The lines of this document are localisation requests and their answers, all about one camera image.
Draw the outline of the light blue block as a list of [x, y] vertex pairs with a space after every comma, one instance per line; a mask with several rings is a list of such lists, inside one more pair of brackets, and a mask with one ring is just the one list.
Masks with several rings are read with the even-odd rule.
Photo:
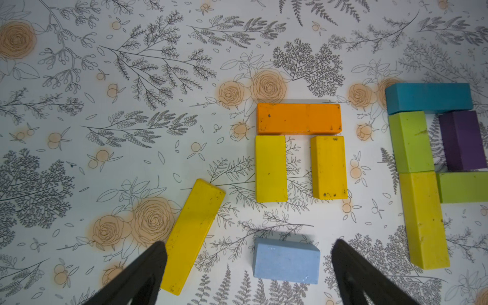
[[253, 276], [296, 283], [318, 283], [320, 250], [308, 243], [255, 239]]

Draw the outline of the teal block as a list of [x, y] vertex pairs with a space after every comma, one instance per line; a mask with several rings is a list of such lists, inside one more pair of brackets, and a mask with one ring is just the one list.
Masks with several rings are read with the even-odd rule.
[[389, 115], [424, 111], [442, 114], [474, 108], [467, 83], [397, 83], [385, 90]]

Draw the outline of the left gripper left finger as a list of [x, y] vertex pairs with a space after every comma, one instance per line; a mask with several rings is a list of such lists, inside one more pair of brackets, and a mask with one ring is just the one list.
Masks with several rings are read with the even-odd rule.
[[165, 243], [155, 242], [86, 304], [155, 304], [167, 259]]

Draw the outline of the orange long block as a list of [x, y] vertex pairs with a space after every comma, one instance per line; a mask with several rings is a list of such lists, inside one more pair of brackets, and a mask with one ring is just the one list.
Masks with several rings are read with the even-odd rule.
[[257, 106], [258, 135], [335, 135], [343, 129], [338, 104]]

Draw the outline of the small yellow block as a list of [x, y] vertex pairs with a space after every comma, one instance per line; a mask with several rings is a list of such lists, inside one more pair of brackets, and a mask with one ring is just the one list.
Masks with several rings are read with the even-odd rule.
[[279, 135], [255, 138], [255, 197], [258, 203], [286, 202], [286, 140]]
[[311, 138], [313, 197], [319, 200], [348, 198], [344, 137]]

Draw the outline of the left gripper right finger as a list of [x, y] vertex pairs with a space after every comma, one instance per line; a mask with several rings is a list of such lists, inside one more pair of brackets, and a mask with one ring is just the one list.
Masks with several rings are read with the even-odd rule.
[[331, 251], [332, 266], [344, 304], [416, 304], [408, 294], [385, 277], [344, 240]]

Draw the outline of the purple block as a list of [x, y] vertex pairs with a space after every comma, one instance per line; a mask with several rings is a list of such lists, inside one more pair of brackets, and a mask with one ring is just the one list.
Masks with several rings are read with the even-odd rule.
[[454, 111], [439, 116], [447, 167], [452, 172], [485, 169], [482, 136], [475, 111]]

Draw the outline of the lime green block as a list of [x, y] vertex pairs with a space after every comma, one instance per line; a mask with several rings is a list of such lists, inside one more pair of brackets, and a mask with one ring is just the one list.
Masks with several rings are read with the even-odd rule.
[[487, 202], [487, 172], [436, 173], [441, 203]]

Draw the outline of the long yellow block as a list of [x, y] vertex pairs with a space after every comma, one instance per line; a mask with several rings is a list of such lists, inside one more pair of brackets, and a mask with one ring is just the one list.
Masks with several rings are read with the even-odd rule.
[[161, 289], [180, 295], [225, 192], [197, 179], [166, 243], [168, 255]]

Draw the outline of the green block small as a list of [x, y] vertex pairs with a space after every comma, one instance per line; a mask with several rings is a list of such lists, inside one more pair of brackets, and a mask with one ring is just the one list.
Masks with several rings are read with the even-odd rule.
[[434, 171], [430, 138], [423, 111], [389, 116], [390, 133], [399, 173]]

